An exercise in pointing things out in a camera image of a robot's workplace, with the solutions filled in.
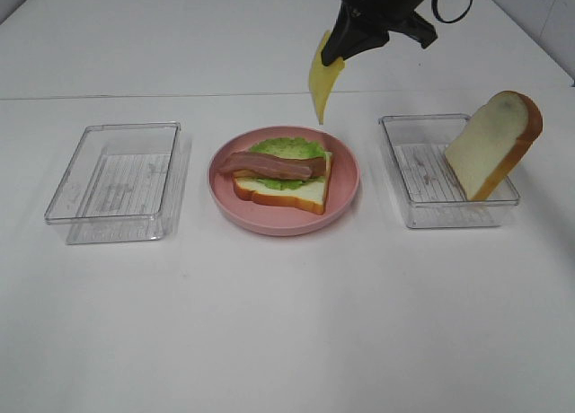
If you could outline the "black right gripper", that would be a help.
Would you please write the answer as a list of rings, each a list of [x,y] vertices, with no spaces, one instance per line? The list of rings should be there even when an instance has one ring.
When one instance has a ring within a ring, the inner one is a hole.
[[[423,22],[416,12],[424,0],[340,0],[341,8],[321,51],[324,66],[336,59],[347,60],[365,51],[381,48],[390,39],[389,32],[365,28],[362,19],[387,30]]]

